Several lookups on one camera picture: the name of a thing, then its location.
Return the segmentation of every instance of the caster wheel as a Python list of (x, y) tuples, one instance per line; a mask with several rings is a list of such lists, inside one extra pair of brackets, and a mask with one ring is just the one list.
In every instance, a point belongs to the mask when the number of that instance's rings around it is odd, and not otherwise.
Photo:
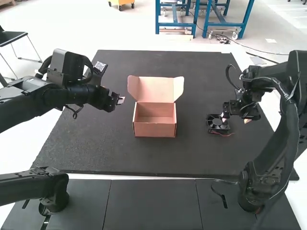
[(234, 39), (234, 40), (238, 39), (238, 34), (236, 32), (232, 33), (232, 39)]
[(209, 40), (212, 39), (212, 34), (213, 34), (213, 31), (211, 31), (209, 36), (208, 36)]

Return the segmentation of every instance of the metal frame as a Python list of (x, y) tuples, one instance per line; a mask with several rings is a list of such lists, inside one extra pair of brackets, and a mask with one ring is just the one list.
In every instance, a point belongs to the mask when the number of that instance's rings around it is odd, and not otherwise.
[[(177, 19), (177, 7), (182, 7), (186, 10), (186, 16), (189, 15), (189, 10), (191, 6), (191, 0), (182, 0), (182, 4), (178, 3), (161, 3), (160, 0), (155, 0), (155, 33), (158, 35), (160, 33), (161, 26), (171, 26), (171, 27), (191, 27), (192, 28), (192, 35), (195, 37), (196, 32), (196, 23), (198, 18), (199, 12), (199, 2), (200, 0), (196, 0), (196, 7), (194, 13), (193, 23), (179, 23)], [(160, 23), (159, 22), (159, 15), (161, 15), (161, 7), (163, 6), (171, 6), (173, 12), (173, 22), (172, 23)]]
[[(13, 49), (13, 52), (14, 52), (14, 54), (15, 54), (15, 57), (17, 57), (19, 60), (26, 60), (26, 61), (33, 61), (33, 62), (42, 63), (43, 61), (42, 61), (42, 59), (40, 58), (40, 56), (39, 56), (37, 50), (35, 49), (35, 47), (34, 47), (32, 41), (30, 40), (30, 38), (29, 38), (28, 35), (27, 35), (27, 38), (29, 39), (29, 41), (30, 41), (30, 43), (31, 43), (31, 45), (32, 45), (32, 47), (33, 47), (33, 49), (35, 50), (35, 52), (36, 52), (36, 54), (37, 54), (39, 60), (33, 60), (33, 59), (27, 59), (27, 58), (23, 58), (23, 57), (18, 57), (18, 56), (16, 55), (15, 49), (14, 49), (14, 47), (13, 47), (13, 44), (11, 43), (11, 47), (12, 47), (12, 49)], [(3, 58), (3, 60), (5, 61), (5, 63), (8, 65), (8, 67), (9, 67), (10, 70), (12, 71), (12, 73), (15, 75), (16, 79), (18, 79), (16, 73), (15, 73), (14, 70), (10, 67), (9, 63), (5, 60), (4, 56), (3, 56), (1, 53), (0, 53), (0, 56)]]
[[(238, 34), (238, 38), (242, 38), (246, 25), (248, 23), (248, 18), (251, 12), (251, 9), (253, 7), (254, 4), (254, 0), (249, 0), (248, 2), (248, 6), (244, 15), (244, 19), (243, 22), (241, 23), (228, 23), (223, 16), (227, 15), (228, 12), (228, 8), (229, 8), (229, 3), (230, 0), (227, 0), (226, 3), (217, 3), (217, 0), (208, 0), (207, 3), (200, 3), (201, 5), (207, 5), (207, 10), (206, 10), (206, 18), (205, 18), (205, 24), (204, 24), (204, 28), (203, 28), (203, 33), (202, 33), (202, 37), (205, 38), (207, 36), (207, 31), (208, 31), (208, 27), (209, 26), (222, 26), (222, 27), (239, 27), (240, 28), (240, 32)], [(223, 15), (220, 13), (220, 11), (217, 9), (217, 6), (225, 6), (225, 11), (223, 13)], [(211, 8), (213, 9), (213, 11), (215, 12), (217, 18), (219, 19), (219, 23), (213, 23), (213, 22), (209, 22), (209, 14), (211, 11)]]
[(0, 83), (1, 85), (3, 85), (3, 87), (6, 87), (8, 85), (8, 83), (6, 82), (1, 73), (0, 73)]

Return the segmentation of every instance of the blue metal frame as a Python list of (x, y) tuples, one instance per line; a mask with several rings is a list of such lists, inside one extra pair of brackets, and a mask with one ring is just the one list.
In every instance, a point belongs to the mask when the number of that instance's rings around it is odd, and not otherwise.
[[(249, 18), (251, 9), (252, 9), (253, 4), (254, 4), (254, 0), (249, 0), (248, 7), (246, 9), (246, 12), (245, 12), (244, 19), (243, 19), (242, 23), (228, 23), (225, 20), (225, 18), (223, 17), (223, 16), (227, 15), (228, 8), (229, 8), (229, 3), (230, 3), (230, 0), (227, 0), (226, 3), (217, 3), (217, 0), (214, 0), (214, 2), (213, 2), (213, 0), (208, 0), (207, 3), (203, 3), (203, 2), (200, 3), (200, 5), (206, 5), (207, 6), (205, 25), (204, 25), (203, 33), (202, 33), (202, 37), (203, 38), (205, 38), (207, 36), (207, 31), (208, 31), (208, 27), (209, 26), (240, 27), (241, 31), (238, 34), (238, 38), (242, 38), (243, 37), (246, 25), (248, 23), (248, 18)], [(224, 10), (223, 15), (219, 12), (219, 10), (217, 9), (217, 6), (225, 6), (225, 10)], [(220, 21), (219, 23), (211, 23), (211, 22), (209, 22), (209, 14), (210, 14), (211, 7), (212, 7), (213, 11), (215, 12), (217, 18), (219, 19), (219, 21)]]
[[(173, 10), (173, 23), (160, 23), (159, 15), (161, 15), (161, 7), (162, 6), (171, 6)], [(192, 35), (195, 37), (196, 32), (196, 23), (198, 18), (198, 12), (200, 7), (200, 0), (196, 0), (195, 12), (194, 12), (194, 20), (193, 23), (179, 23), (177, 18), (177, 9), (176, 7), (182, 7), (186, 9), (186, 16), (189, 15), (189, 10), (191, 6), (191, 0), (182, 0), (182, 4), (172, 4), (172, 3), (161, 3), (160, 0), (155, 0), (155, 33), (158, 35), (160, 33), (160, 26), (172, 26), (172, 27), (191, 27)]]

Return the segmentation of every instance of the chair leg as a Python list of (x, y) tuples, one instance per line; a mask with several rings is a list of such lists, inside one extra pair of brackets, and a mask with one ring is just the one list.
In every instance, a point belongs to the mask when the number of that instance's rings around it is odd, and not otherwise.
[(34, 47), (33, 43), (31, 42), (31, 40), (30, 40), (30, 38), (29, 38), (28, 35), (27, 35), (27, 38), (29, 39), (29, 41), (30, 41), (30, 43), (31, 43), (31, 45), (32, 45), (32, 47), (33, 47), (33, 49), (35, 50), (35, 52), (36, 52), (36, 54), (37, 54), (39, 60), (33, 60), (33, 59), (27, 59), (27, 58), (23, 58), (23, 57), (17, 57), (16, 52), (15, 52), (14, 47), (13, 47), (13, 44), (11, 43), (11, 46), (12, 46), (12, 49), (13, 49), (13, 51), (14, 51), (15, 56), (16, 56), (19, 60), (26, 60), (26, 61), (33, 61), (33, 62), (42, 63), (43, 61), (42, 61), (42, 59), (40, 58), (40, 56), (39, 56), (37, 50), (35, 49), (35, 47)]
[(3, 87), (6, 87), (8, 85), (8, 83), (6, 82), (1, 73), (0, 73), (0, 83), (3, 85)]
[(4, 59), (4, 57), (2, 56), (2, 54), (0, 53), (0, 56), (3, 58), (3, 60), (5, 61), (5, 63), (8, 65), (8, 67), (10, 68), (10, 70), (13, 72), (13, 74), (15, 75), (16, 79), (18, 79), (16, 73), (14, 72), (14, 70), (12, 70), (12, 68), (10, 67), (10, 65), (7, 63), (7, 61)]

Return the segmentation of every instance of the black panel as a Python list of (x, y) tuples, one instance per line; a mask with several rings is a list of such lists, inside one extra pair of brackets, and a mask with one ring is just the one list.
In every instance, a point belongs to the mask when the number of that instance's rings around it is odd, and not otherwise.
[[(69, 205), (51, 216), (47, 230), (101, 230), (106, 213), (110, 180), (69, 180)], [(45, 217), (38, 212), (38, 200), (14, 205), (1, 230), (42, 230)]]
[[(237, 202), (238, 186), (213, 183), (213, 188), (225, 196), (227, 208), (221, 197), (211, 190), (211, 180), (196, 180), (204, 229), (210, 230), (251, 230), (257, 218), (245, 212)], [(283, 195), (267, 214), (257, 230), (300, 230), (295, 215)]]
[(256, 218), (238, 204), (238, 187), (213, 184), (214, 189), (226, 198), (228, 208), (224, 208), (222, 199), (211, 190), (211, 183), (212, 180), (196, 180), (204, 229), (207, 227), (210, 230), (249, 230)]
[[(71, 180), (70, 205), (53, 215), (48, 230), (251, 230), (256, 216), (243, 211), (237, 187), (212, 180)], [(42, 230), (38, 200), (13, 207), (1, 230)], [(257, 230), (300, 230), (285, 195)]]
[(289, 201), (283, 195), (263, 220), (261, 230), (300, 230)]
[(112, 181), (104, 230), (201, 230), (194, 180)]
[[(208, 134), (206, 115), (221, 113), (223, 103), (235, 98), (225, 77), (229, 63), (239, 70), (231, 54), (99, 50), (93, 62), (98, 60), (109, 65), (102, 84), (126, 96), (124, 104), (112, 113), (86, 105), (76, 120), (64, 110), (34, 165), (69, 173), (237, 178), (273, 134), (262, 112), (261, 120), (246, 125), (231, 117), (234, 135)], [(242, 85), (238, 72), (230, 74)], [(175, 138), (134, 137), (128, 75), (185, 77)]]
[(30, 200), (25, 209), (24, 201), (17, 202), (6, 218), (1, 230), (40, 230), (45, 217), (38, 212), (39, 200)]
[(111, 181), (69, 182), (70, 203), (60, 215), (53, 215), (47, 230), (101, 230)]

